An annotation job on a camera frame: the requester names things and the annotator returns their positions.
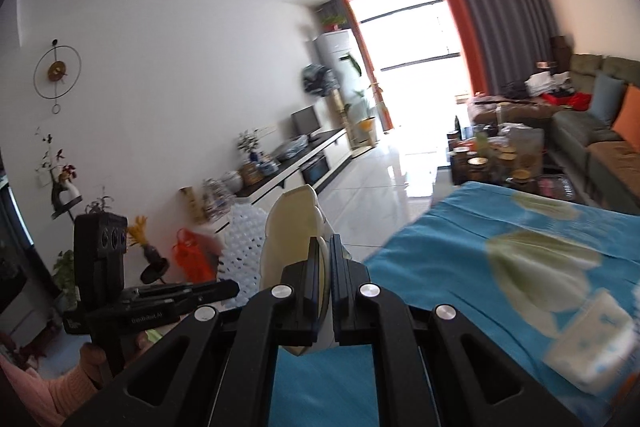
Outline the pink left forearm sleeve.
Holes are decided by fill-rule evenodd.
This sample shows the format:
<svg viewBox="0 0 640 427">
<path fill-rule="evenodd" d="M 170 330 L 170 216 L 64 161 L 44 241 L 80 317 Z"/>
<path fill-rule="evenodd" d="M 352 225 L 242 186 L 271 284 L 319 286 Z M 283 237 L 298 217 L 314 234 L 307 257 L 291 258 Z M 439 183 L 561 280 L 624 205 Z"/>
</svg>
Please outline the pink left forearm sleeve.
<svg viewBox="0 0 640 427">
<path fill-rule="evenodd" d="M 6 357 L 1 367 L 27 412 L 39 426 L 61 426 L 99 390 L 79 367 L 55 379 L 43 379 L 35 369 L 20 369 Z"/>
</svg>

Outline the left hand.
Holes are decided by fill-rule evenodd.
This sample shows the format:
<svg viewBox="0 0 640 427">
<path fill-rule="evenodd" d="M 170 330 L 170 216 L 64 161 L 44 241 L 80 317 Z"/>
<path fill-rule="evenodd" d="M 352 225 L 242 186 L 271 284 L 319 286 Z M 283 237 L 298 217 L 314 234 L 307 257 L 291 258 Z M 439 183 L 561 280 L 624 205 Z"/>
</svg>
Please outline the left hand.
<svg viewBox="0 0 640 427">
<path fill-rule="evenodd" d="M 146 332 L 137 335 L 136 339 L 126 338 L 124 343 L 125 367 L 134 363 L 145 351 L 148 351 L 153 346 Z M 79 353 L 79 367 L 89 378 L 91 384 L 93 384 L 96 389 L 101 390 L 112 380 L 105 351 L 93 343 L 85 343 L 80 348 Z"/>
</svg>

